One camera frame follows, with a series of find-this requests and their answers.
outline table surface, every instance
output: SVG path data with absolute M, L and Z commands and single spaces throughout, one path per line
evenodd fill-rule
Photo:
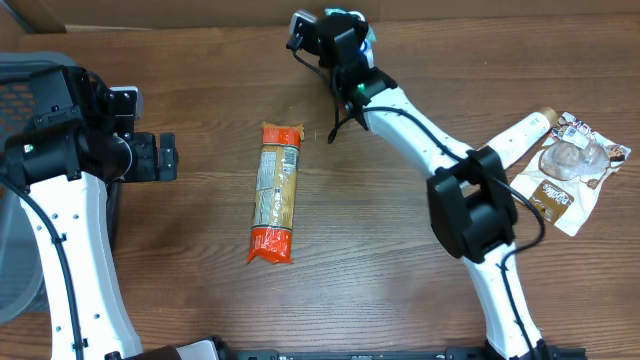
M 377 64 L 474 147 L 548 105 L 640 149 L 640 15 L 375 29 Z M 234 348 L 285 351 L 482 345 L 482 310 L 466 270 L 430 230 L 424 180 L 355 122 L 326 143 L 330 97 L 285 50 L 287 39 L 285 27 L 21 39 L 22 51 L 63 52 L 109 85 L 137 85 L 138 130 L 176 134 L 179 180 L 124 186 L 114 253 L 145 349 L 212 334 Z M 246 264 L 265 120 L 305 124 L 294 265 Z M 545 338 L 586 347 L 591 359 L 640 356 L 638 176 L 632 154 L 577 236 L 548 226 L 543 245 L 518 258 Z M 519 212 L 517 236 L 532 239 L 535 222 Z M 0 327 L 0 358 L 49 354 L 47 314 Z

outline spaghetti package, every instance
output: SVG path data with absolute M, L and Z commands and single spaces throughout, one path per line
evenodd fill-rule
M 304 127 L 262 124 L 260 167 L 247 263 L 256 256 L 272 263 L 293 263 L 293 204 Z

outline snack package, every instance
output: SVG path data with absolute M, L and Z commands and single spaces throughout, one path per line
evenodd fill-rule
M 293 204 L 304 127 L 262 123 L 260 167 L 247 263 L 256 256 L 272 263 L 293 263 Z
M 565 112 L 511 186 L 547 221 L 575 236 L 595 207 L 602 184 L 630 153 Z

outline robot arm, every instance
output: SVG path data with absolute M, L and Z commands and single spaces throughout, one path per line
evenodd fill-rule
M 452 256 L 462 258 L 469 271 L 485 314 L 490 352 L 496 359 L 544 358 L 546 346 L 529 315 L 513 256 L 506 262 L 505 281 L 528 341 L 516 322 L 502 278 L 501 262 L 515 249 L 512 226 L 517 212 L 511 194 L 493 181 L 506 183 L 503 163 L 509 166 L 517 157 L 490 147 L 474 151 L 417 110 L 397 83 L 373 66 L 370 29 L 359 16 L 343 13 L 317 21 L 298 12 L 290 30 L 287 48 L 319 55 L 320 65 L 332 71 L 334 97 L 360 125 L 386 140 L 428 179 L 434 233 Z M 386 111 L 389 108 L 402 111 Z M 532 116 L 532 124 L 547 120 L 540 113 Z M 549 129 L 549 120 L 546 128 L 533 127 L 538 133 L 530 136 L 539 139 Z M 460 187 L 467 183 L 479 184 L 481 190 L 465 198 Z
M 142 102 L 135 87 L 108 89 L 86 70 L 65 66 L 23 81 L 39 110 L 35 129 L 7 140 L 0 175 L 22 198 L 36 236 L 52 359 L 137 355 L 142 346 L 122 302 L 107 233 L 106 183 L 174 180 L 174 136 L 160 135 L 158 151 L 154 135 L 133 132 Z

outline black bracket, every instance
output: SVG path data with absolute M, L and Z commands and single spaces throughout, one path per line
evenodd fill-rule
M 81 348 L 88 348 L 89 347 L 89 340 L 87 340 L 87 338 L 82 339 L 82 344 L 76 344 L 76 343 L 71 343 L 71 350 L 72 351 L 76 351 L 78 349 Z
M 35 100 L 33 123 L 37 130 L 97 116 L 91 111 L 91 86 L 83 68 L 60 65 L 38 71 L 29 76 L 29 87 Z
M 311 20 L 299 16 L 292 29 L 287 48 L 293 51 L 303 49 L 319 55 L 319 65 L 332 69 L 333 95 L 345 106 L 349 116 L 369 130 L 362 108 L 375 95 L 398 86 L 377 67 L 369 67 L 362 47 L 369 24 L 352 14 L 331 14 L 317 22 L 315 17 Z M 333 142 L 338 127 L 336 124 L 329 136 L 329 143 Z
M 65 241 L 67 241 L 67 233 L 62 233 L 59 240 L 55 240 L 53 237 L 51 238 L 51 243 L 54 245 L 62 244 Z
M 160 134 L 160 148 L 151 133 L 134 133 L 125 137 L 133 154 L 131 169 L 124 176 L 125 182 L 172 181 L 178 177 L 178 151 L 175 135 Z
M 507 178 L 498 154 L 490 147 L 472 150 L 451 169 L 438 169 L 427 180 L 431 228 L 440 244 L 455 258 L 475 263 L 500 244 L 511 244 L 518 213 L 511 193 L 496 181 Z M 480 190 L 465 197 L 460 184 Z

